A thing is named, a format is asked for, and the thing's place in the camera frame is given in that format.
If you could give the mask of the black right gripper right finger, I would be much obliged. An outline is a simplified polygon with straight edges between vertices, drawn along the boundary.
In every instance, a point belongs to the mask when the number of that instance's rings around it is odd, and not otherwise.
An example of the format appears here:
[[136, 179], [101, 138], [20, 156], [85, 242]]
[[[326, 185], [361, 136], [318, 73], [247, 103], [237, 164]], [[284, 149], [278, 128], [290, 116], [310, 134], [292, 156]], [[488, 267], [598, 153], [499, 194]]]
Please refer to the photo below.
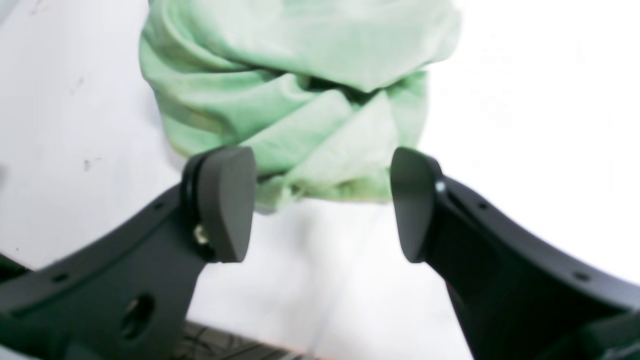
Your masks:
[[439, 162], [401, 146], [390, 186], [398, 241], [446, 285], [475, 360], [637, 360], [638, 285], [531, 234]]

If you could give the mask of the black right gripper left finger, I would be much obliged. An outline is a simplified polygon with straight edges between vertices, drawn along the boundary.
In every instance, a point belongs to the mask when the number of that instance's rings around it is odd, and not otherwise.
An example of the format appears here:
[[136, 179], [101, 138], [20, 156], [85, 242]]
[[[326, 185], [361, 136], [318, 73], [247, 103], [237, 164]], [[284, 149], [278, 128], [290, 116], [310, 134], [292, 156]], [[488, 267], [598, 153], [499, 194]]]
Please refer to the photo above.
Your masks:
[[182, 180], [96, 242], [1, 285], [1, 346], [40, 360], [167, 360], [201, 271], [249, 248], [247, 146], [190, 158]]

